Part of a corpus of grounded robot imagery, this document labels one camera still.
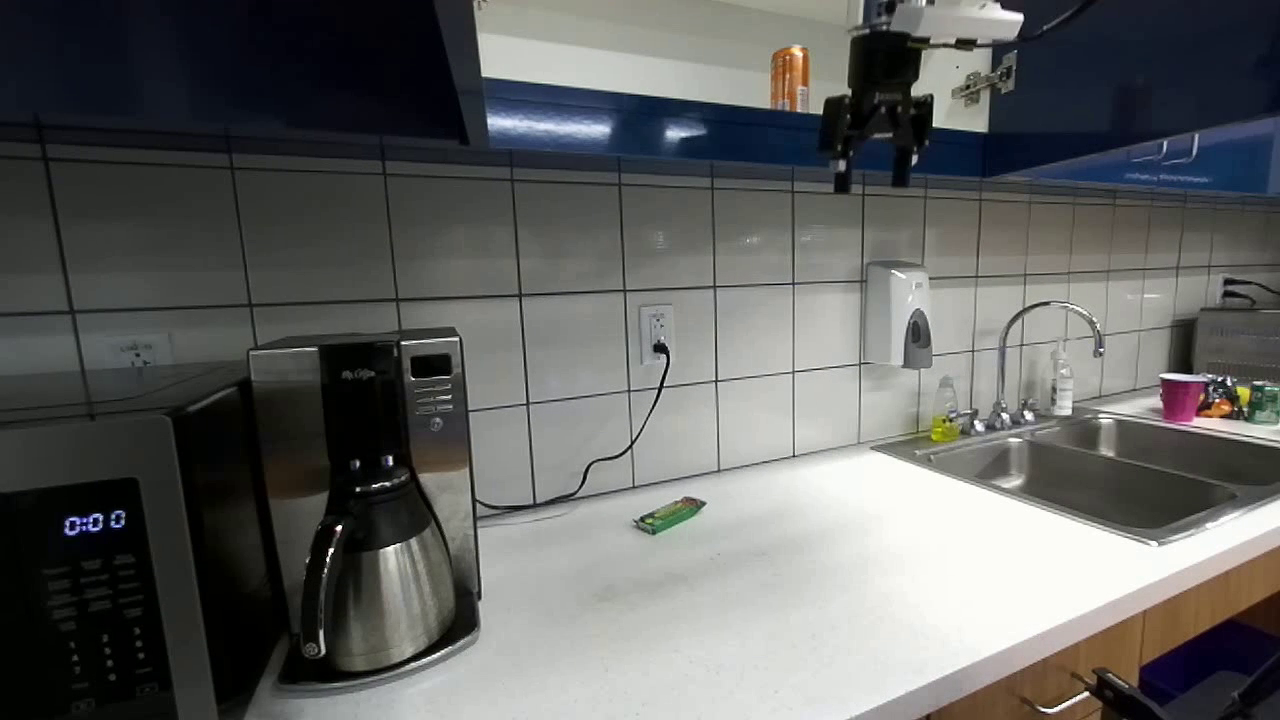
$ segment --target bottle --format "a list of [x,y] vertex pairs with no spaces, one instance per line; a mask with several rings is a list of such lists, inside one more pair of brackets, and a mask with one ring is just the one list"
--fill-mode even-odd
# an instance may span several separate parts
[[1051,415],[1073,415],[1075,414],[1075,384],[1073,384],[1073,366],[1063,353],[1051,353]]

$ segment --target white tile wall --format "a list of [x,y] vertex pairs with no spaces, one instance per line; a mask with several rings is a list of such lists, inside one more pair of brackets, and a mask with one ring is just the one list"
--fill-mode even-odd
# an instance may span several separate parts
[[[642,419],[661,378],[639,362],[642,304],[677,309],[672,387],[635,456],[589,493],[901,440],[940,414],[940,378],[962,408],[989,408],[992,343],[1022,302],[1082,304],[1113,347],[1090,362],[1079,319],[1026,316],[1008,403],[1048,402],[1063,337],[1075,396],[1151,387],[1176,366],[1173,319],[1217,302],[1219,277],[1280,277],[1280,211],[1264,204],[879,185],[828,197],[740,172],[6,157],[0,378],[79,369],[75,326],[87,369],[130,366],[130,343],[188,366],[276,337],[450,326],[468,339],[480,497],[519,503],[573,487]],[[869,262],[931,267],[935,369],[861,362]]]

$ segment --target stainless steel carafe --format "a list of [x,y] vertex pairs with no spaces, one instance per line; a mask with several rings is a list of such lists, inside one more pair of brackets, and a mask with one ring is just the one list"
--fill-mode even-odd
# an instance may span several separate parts
[[431,647],[454,618],[436,511],[395,456],[351,462],[313,541],[299,654],[335,671],[376,671]]

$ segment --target kitchen counter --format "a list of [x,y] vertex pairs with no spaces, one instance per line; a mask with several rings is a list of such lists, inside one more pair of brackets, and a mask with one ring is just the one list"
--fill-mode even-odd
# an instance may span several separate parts
[[[665,502],[708,509],[639,538]],[[1135,544],[879,453],[486,522],[480,642],[257,720],[925,717],[1280,544],[1280,503]]]

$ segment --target soap dispenser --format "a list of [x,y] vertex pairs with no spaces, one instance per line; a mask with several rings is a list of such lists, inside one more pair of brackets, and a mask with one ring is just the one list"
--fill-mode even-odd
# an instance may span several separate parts
[[921,263],[869,263],[869,366],[931,369],[928,271]]

